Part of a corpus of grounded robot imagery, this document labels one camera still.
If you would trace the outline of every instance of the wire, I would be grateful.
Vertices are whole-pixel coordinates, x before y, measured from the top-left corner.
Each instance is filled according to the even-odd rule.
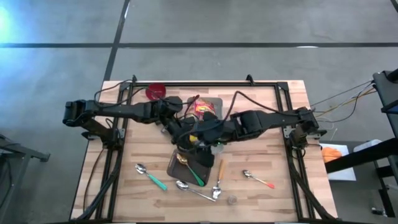
[[[336,122],[340,122],[340,121],[345,121],[345,120],[347,120],[348,118],[350,118],[353,114],[354,114],[354,112],[355,112],[355,109],[356,109],[356,104],[357,104],[357,102],[358,102],[358,99],[360,98],[360,94],[361,93],[359,93],[358,94],[358,96],[355,98],[355,99],[353,99],[353,100],[355,100],[355,104],[354,104],[354,108],[353,108],[353,110],[352,110],[352,112],[347,116],[347,117],[345,117],[345,118],[343,118],[343,119],[339,119],[339,120],[337,120],[337,121],[319,121],[319,122],[325,122],[325,123],[336,123]]]
[[[180,146],[178,145],[178,143],[180,142],[181,138],[183,138],[183,137],[185,137],[185,136],[187,136],[187,135],[189,135],[189,134],[197,133],[197,132],[200,132],[200,131],[208,131],[208,130],[217,128],[218,126],[224,124],[224,122],[228,119],[229,114],[230,114],[231,111],[232,111],[232,108],[233,108],[233,106],[234,106],[234,104],[235,104],[236,96],[237,96],[238,94],[242,95],[243,97],[245,97],[246,99],[248,99],[250,102],[254,103],[255,105],[258,105],[258,106],[260,106],[260,107],[262,107],[262,108],[264,108],[264,109],[267,109],[267,110],[271,110],[271,111],[273,111],[273,112],[275,112],[275,113],[284,114],[284,115],[287,115],[287,116],[299,116],[298,114],[290,114],[290,113],[280,112],[280,111],[277,111],[277,110],[275,110],[275,109],[273,109],[273,108],[270,108],[270,107],[268,107],[268,106],[264,106],[264,105],[262,105],[262,104],[260,104],[260,103],[258,103],[258,102],[256,102],[256,101],[254,101],[253,99],[251,99],[250,97],[248,97],[248,96],[245,95],[244,93],[242,93],[242,92],[240,92],[240,91],[236,91],[236,92],[234,93],[233,97],[232,97],[231,105],[229,106],[229,109],[228,109],[228,111],[227,111],[227,114],[225,115],[224,119],[223,119],[221,122],[216,123],[215,125],[213,125],[212,127],[209,127],[209,128],[205,128],[205,129],[201,129],[201,130],[197,130],[197,129],[195,130],[195,129],[194,129],[194,130],[187,131],[187,132],[181,134],[181,135],[177,138],[177,140],[176,140],[177,149],[178,149],[178,150],[182,150],[182,151],[190,152],[190,151],[193,151],[193,150],[196,150],[196,149],[203,149],[203,148],[206,148],[206,147],[208,147],[208,146],[212,146],[213,144],[207,144],[207,145],[205,145],[205,146],[194,147],[193,149],[181,149]]]
[[[360,86],[366,85],[366,84],[368,84],[368,83],[370,83],[370,82],[372,82],[372,80],[371,80],[371,81],[367,81],[367,82],[362,83],[362,84],[359,84],[359,85],[357,85],[357,86],[355,86],[355,87],[352,87],[352,88],[350,88],[349,90],[342,91],[341,93],[338,93],[338,94],[336,94],[336,95],[334,95],[334,96],[331,96],[331,97],[329,97],[329,98],[327,98],[327,99],[324,99],[324,100],[321,100],[321,101],[319,101],[319,102],[316,102],[316,103],[314,103],[314,104],[312,104],[312,105],[310,105],[310,106],[318,105],[318,104],[320,104],[320,103],[325,102],[326,100],[330,100],[330,99],[332,99],[332,98],[334,98],[334,97],[336,97],[336,96],[340,96],[341,94],[344,94],[344,93],[346,93],[346,92],[348,92],[348,91],[354,90],[354,89],[356,89],[356,88],[358,88],[358,87],[360,87]]]
[[[9,184],[9,187],[8,187],[8,189],[7,189],[7,192],[6,192],[5,196],[4,196],[4,198],[1,200],[0,209],[1,209],[1,207],[4,205],[4,202],[6,201],[8,195],[9,195],[9,193],[10,193],[11,187],[12,187],[11,165],[10,165],[10,161],[8,161],[8,159],[6,159],[6,162],[7,162],[7,166],[8,166],[8,176],[9,176],[9,183],[10,183],[10,184]]]
[[[183,115],[183,116],[181,116],[181,117],[178,117],[177,119],[181,119],[181,118],[186,118],[186,116],[187,115],[192,115],[192,116],[194,116],[196,119],[199,119],[199,117],[196,115],[196,114],[194,114],[194,113],[187,113],[187,114],[185,114],[185,115]]]
[[[113,121],[111,121],[109,118],[105,119],[106,124],[109,126],[109,128],[112,128]]]
[[[98,94],[102,93],[103,91],[111,90],[111,89],[113,89],[113,88],[116,88],[117,86],[119,86],[119,85],[121,85],[121,84],[123,84],[123,83],[126,83],[126,82],[128,82],[128,81],[132,81],[132,80],[124,80],[124,81],[119,82],[118,84],[116,84],[116,85],[114,85],[114,86],[112,86],[112,87],[105,88],[105,89],[102,89],[102,90],[98,90],[97,92],[95,92],[95,94],[94,94],[94,102],[95,102],[96,106],[98,106],[98,107],[100,107],[100,108],[110,108],[110,107],[114,107],[114,106],[119,106],[119,105],[121,105],[121,104],[127,102],[127,100],[129,100],[130,98],[132,98],[135,94],[137,94],[137,93],[138,93],[139,91],[141,91],[141,90],[148,90],[148,91],[150,91],[153,95],[155,95],[156,97],[158,97],[159,100],[161,100],[161,101],[163,101],[163,102],[167,102],[167,103],[173,104],[173,105],[186,105],[186,104],[191,103],[191,102],[186,102],[186,103],[173,103],[173,102],[170,102],[170,101],[168,101],[168,100],[163,99],[163,98],[160,97],[156,92],[152,91],[152,90],[149,89],[148,87],[142,87],[142,88],[138,89],[137,91],[135,91],[132,95],[127,96],[127,98],[126,98],[125,100],[122,100],[122,101],[120,101],[119,103],[115,103],[115,104],[112,104],[112,105],[109,105],[109,106],[100,105],[99,99],[97,99]],[[197,100],[198,98],[199,98],[199,95],[195,96],[194,99],[193,99],[193,101]]]
[[[327,120],[327,121],[331,121],[331,119],[329,119],[329,118],[327,118],[327,117],[324,117],[324,116],[317,117],[317,120],[318,120],[319,118],[323,118],[323,119],[325,119],[325,120]],[[332,123],[332,124],[331,124],[331,128],[324,128],[323,126],[322,126],[321,128],[322,128],[322,129],[325,129],[325,130],[327,130],[327,131],[331,131],[331,130],[333,130],[333,129],[335,128],[335,124]]]
[[[86,210],[86,198],[87,198],[88,187],[90,186],[91,179],[93,178],[95,168],[97,167],[98,161],[100,160],[100,157],[101,157],[102,152],[104,151],[104,149],[102,149],[101,152],[98,154],[98,157],[97,157],[97,159],[94,162],[93,169],[91,170],[90,177],[88,178],[88,182],[87,182],[87,186],[86,186],[86,190],[85,190],[85,196],[83,197],[83,212]]]
[[[112,128],[113,122],[109,118],[106,118],[105,122],[109,126],[109,128]],[[94,171],[95,171],[95,169],[97,167],[98,161],[100,160],[100,157],[101,157],[103,151],[104,151],[104,149],[102,149],[101,152],[98,154],[98,157],[97,157],[97,159],[94,162],[93,169],[91,170],[90,177],[88,178],[88,182],[87,182],[87,186],[86,186],[86,190],[85,190],[85,195],[83,197],[83,212],[86,210],[86,198],[87,198],[88,187],[90,186],[91,180],[92,180],[93,175],[94,175]]]
[[[357,98],[361,98],[362,96],[366,96],[366,95],[368,95],[368,94],[371,94],[371,93],[375,93],[375,92],[376,92],[376,91],[370,92],[371,90],[373,90],[373,88],[371,88],[370,90],[368,90],[368,91],[365,92],[364,94],[360,95],[367,87],[365,87],[363,90],[361,90],[359,93],[355,94],[354,96],[348,98],[346,101],[340,103],[339,105],[337,105],[337,106],[335,106],[335,107],[333,107],[333,108],[330,108],[330,109],[324,111],[322,114],[316,116],[316,118],[319,118],[319,117],[321,117],[322,115],[324,115],[324,114],[326,114],[326,113],[329,113],[329,112],[331,112],[331,111],[334,111],[334,110],[336,110],[336,109],[338,109],[338,108],[340,108],[340,107],[342,107],[342,106],[344,106],[344,105],[350,104],[350,103],[352,103],[352,102],[353,102],[355,99],[357,99]]]
[[[111,107],[114,107],[114,106],[119,106],[119,105],[122,105],[123,103],[127,102],[130,98],[132,98],[132,97],[133,97],[135,94],[137,94],[139,91],[145,90],[145,89],[146,89],[146,87],[142,87],[142,88],[138,89],[137,91],[135,91],[131,96],[128,96],[125,100],[122,100],[122,101],[120,101],[120,102],[118,102],[118,103],[115,103],[115,104],[111,104],[111,105],[109,105],[109,106],[100,105],[100,103],[99,103],[98,101],[96,101],[96,100],[94,100],[94,102],[96,102],[96,105],[97,105],[98,107],[100,107],[100,108],[111,108]]]
[[[299,150],[303,150],[304,151],[304,153],[302,154],[302,158],[304,158],[304,156],[305,156],[305,153],[306,153],[306,150],[305,149],[294,149],[294,151],[299,151]]]

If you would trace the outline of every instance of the metal spoon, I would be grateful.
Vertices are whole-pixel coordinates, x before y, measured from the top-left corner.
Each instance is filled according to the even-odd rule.
[[[220,169],[218,171],[217,185],[211,189],[214,199],[218,199],[218,196],[221,194],[221,188],[218,185],[220,184],[220,182],[223,178],[223,174],[224,174],[224,160],[222,159],[221,163],[220,163]]]
[[[211,197],[207,197],[206,195],[203,195],[203,194],[197,192],[196,190],[192,190],[191,188],[189,188],[188,184],[185,183],[184,181],[178,180],[178,181],[175,182],[175,184],[177,185],[177,187],[180,190],[189,190],[189,191],[192,191],[193,193],[196,193],[196,194],[198,194],[198,195],[200,195],[200,196],[202,196],[204,198],[207,198],[208,200],[211,200],[212,202],[216,201],[216,200],[212,199]]]
[[[205,183],[203,182],[203,180],[201,180],[201,178],[199,176],[197,176],[197,174],[191,169],[191,167],[188,165],[188,159],[185,158],[184,156],[180,155],[179,153],[177,153],[177,159],[178,161],[183,164],[186,165],[188,167],[188,169],[191,171],[191,173],[193,174],[193,176],[195,177],[195,179],[197,180],[198,184],[200,187],[203,187],[205,185]]]
[[[253,175],[252,175],[252,174],[250,173],[250,171],[248,171],[248,170],[242,170],[242,172],[243,172],[243,175],[244,175],[246,178],[250,178],[250,177],[251,177],[251,178],[253,178],[253,179],[255,179],[255,180],[260,181],[261,183],[267,185],[268,187],[270,187],[270,188],[272,188],[272,189],[275,188],[274,184],[270,184],[270,183],[267,183],[267,182],[265,182],[265,181],[262,181],[262,180],[260,180],[260,179],[258,179],[258,178],[253,177]]]
[[[147,169],[142,164],[136,164],[136,170],[140,174],[146,174],[156,185],[158,185],[162,190],[167,190],[167,186],[163,184],[160,180],[156,179],[153,175],[147,173]]]

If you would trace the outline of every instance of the butcher block tabletop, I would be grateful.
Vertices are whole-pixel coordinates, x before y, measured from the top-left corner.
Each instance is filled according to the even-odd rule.
[[[293,108],[309,108],[304,82],[283,81],[289,84]],[[103,88],[116,85],[119,81],[103,83]],[[119,88],[102,92],[100,101],[115,103]],[[266,86],[211,86],[211,87],[167,87],[167,96],[179,96],[183,101],[199,94],[201,97],[218,97],[223,100],[225,116],[232,96],[239,90],[259,103],[277,110],[275,90]],[[149,101],[145,91],[132,98],[132,104]],[[237,96],[232,113],[245,110],[264,110],[242,96]],[[107,126],[105,117],[96,117]],[[176,147],[170,143],[170,136],[160,132],[162,126],[140,124],[129,120],[126,130],[123,161],[118,183],[114,222],[292,222],[297,221],[292,195],[292,186],[287,167],[285,147],[280,128],[269,129],[257,139],[233,142],[224,146],[216,155],[207,186],[189,186],[211,197],[211,188],[216,185],[221,159],[225,162],[224,177],[220,183],[222,193],[216,202],[207,200],[193,192],[182,191],[175,185],[176,179],[167,175],[166,170]],[[83,196],[91,170],[102,150],[100,140],[90,141],[81,171],[71,218],[83,212]],[[87,207],[98,193],[104,169],[106,149],[101,154],[86,197]],[[335,203],[323,163],[320,148],[309,146],[304,157],[311,191],[326,210],[337,217]],[[139,174],[134,166],[144,164],[147,171],[167,185],[163,191],[146,175]],[[243,176],[247,169],[256,177],[275,185],[270,189],[264,184]],[[228,205],[230,195],[237,197],[234,205]],[[104,212],[107,214],[110,189],[106,195]],[[308,217],[304,194],[300,191],[304,216]]]

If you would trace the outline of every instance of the orange object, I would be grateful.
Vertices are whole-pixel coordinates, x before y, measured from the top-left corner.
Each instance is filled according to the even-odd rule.
[[[333,148],[330,148],[330,147],[324,147],[322,149],[322,157],[323,157],[323,161],[325,163],[330,162],[330,161],[335,160],[335,159],[338,159],[341,156],[343,156],[343,155],[337,149],[333,149]]]
[[[216,114],[214,104],[202,98],[195,100],[193,106],[190,107],[190,113],[195,114],[199,119],[203,119],[203,115],[207,111]]]

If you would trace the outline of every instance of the concrete floor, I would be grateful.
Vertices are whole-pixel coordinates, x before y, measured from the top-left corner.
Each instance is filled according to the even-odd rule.
[[[112,43],[123,2],[3,0],[0,42]],[[389,0],[132,0],[121,42],[394,42],[397,21]],[[101,88],[110,51],[0,49],[0,133],[52,154],[48,163],[31,162],[15,223],[68,219],[87,142],[80,129],[62,124],[63,107]],[[133,74],[140,80],[242,80],[247,74],[256,80],[305,80],[315,103],[370,80],[374,72],[396,69],[397,58],[396,48],[119,49],[111,80]],[[333,139],[391,138],[380,107],[376,94],[361,99],[350,119],[335,124]],[[346,106],[328,118],[350,111]],[[333,193],[339,191],[344,185],[333,185]],[[345,220],[370,220],[363,214],[368,204],[338,197],[336,206],[352,210],[339,213]]]

